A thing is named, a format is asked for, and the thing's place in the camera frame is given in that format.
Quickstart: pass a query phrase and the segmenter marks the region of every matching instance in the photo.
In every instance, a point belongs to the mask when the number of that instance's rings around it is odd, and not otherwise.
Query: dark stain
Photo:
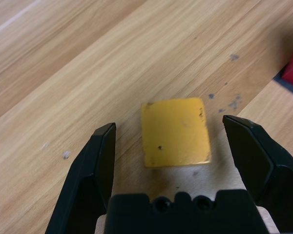
[[[242,100],[241,99],[242,99],[241,95],[238,94],[235,97],[235,100],[233,100],[228,106],[231,107],[233,110],[238,109],[239,103],[242,103]]]
[[[231,61],[236,61],[240,58],[240,56],[235,55],[235,54],[231,54],[230,57],[231,57]]]
[[[236,100],[233,100],[229,105],[233,110],[238,109],[238,102]]]
[[[203,109],[200,108],[200,114],[199,114],[199,117],[203,118]]]

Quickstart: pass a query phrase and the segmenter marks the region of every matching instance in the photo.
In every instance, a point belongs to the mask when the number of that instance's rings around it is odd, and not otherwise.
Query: dark spot
[[[240,58],[240,56],[235,55],[235,54],[230,55],[230,57],[231,57],[231,61],[235,61]]]
[[[232,101],[229,105],[233,110],[238,109],[238,102],[236,100]]]

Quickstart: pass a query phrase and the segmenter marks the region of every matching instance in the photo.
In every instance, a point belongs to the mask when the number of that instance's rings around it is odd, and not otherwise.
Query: yellow cube
[[[210,161],[206,115],[200,98],[145,103],[141,111],[146,167]]]

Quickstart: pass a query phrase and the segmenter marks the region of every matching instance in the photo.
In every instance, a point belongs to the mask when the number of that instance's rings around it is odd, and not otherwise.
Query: wood grain
[[[293,0],[0,1],[0,234],[44,233],[72,161],[107,122],[114,194],[243,188],[222,115],[262,124],[293,155],[293,94],[272,81],[292,53]],[[205,103],[212,163],[145,169],[141,104],[189,97]]]

